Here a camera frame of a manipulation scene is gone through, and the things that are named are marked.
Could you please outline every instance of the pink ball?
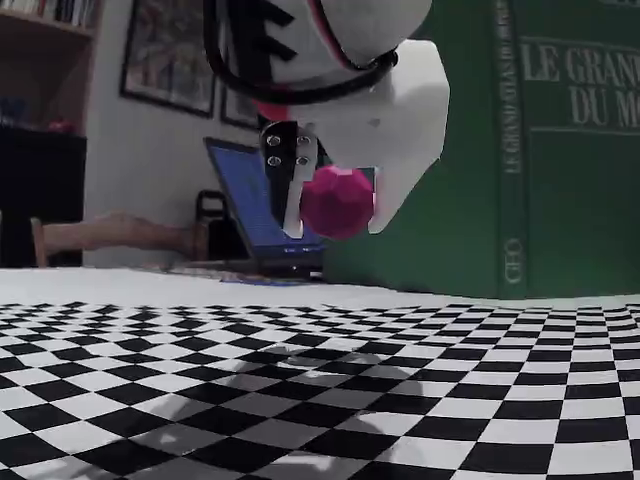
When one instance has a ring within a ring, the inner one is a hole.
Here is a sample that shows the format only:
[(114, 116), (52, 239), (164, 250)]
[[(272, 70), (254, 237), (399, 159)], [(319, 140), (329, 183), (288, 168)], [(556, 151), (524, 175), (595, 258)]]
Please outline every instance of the pink ball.
[(300, 218), (318, 235), (346, 240), (363, 231), (373, 213), (373, 186), (360, 170), (323, 167), (304, 184)]

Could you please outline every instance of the laptop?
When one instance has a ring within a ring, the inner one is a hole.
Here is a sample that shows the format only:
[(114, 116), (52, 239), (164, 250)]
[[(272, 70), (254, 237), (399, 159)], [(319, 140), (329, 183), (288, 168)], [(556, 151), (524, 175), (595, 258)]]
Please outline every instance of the laptop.
[(305, 229), (301, 239), (288, 237), (271, 214), (269, 182), (257, 148), (205, 138), (205, 147), (227, 197), (248, 261), (225, 262), (242, 273), (272, 277), (316, 277), (322, 271), (322, 237)]

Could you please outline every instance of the blue screen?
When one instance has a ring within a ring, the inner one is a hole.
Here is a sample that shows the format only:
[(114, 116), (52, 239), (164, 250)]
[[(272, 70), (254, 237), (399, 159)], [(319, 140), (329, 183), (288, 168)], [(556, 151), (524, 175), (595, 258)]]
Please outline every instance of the blue screen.
[(289, 238), (271, 214), (269, 181), (259, 152), (248, 153), (209, 146), (212, 161), (226, 185), (229, 201), (235, 205), (238, 222), (242, 224), (253, 247), (280, 247), (283, 253), (304, 253), (321, 250), (322, 239), (305, 230), (300, 240)]

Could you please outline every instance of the laptop screen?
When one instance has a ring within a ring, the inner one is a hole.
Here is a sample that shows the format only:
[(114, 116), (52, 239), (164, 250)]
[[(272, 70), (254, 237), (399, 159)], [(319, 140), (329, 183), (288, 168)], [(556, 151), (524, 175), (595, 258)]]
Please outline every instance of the laptop screen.
[(220, 177), (240, 227), (259, 255), (306, 254), (324, 249), (320, 236), (305, 230), (300, 240), (289, 238), (271, 215), (269, 181), (257, 150), (207, 141), (209, 156)]

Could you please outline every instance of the green book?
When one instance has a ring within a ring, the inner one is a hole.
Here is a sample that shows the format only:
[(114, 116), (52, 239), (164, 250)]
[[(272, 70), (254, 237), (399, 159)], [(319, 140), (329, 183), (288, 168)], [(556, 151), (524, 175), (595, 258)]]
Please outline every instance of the green book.
[(329, 280), (492, 298), (640, 291), (640, 2), (436, 0), (441, 161)]

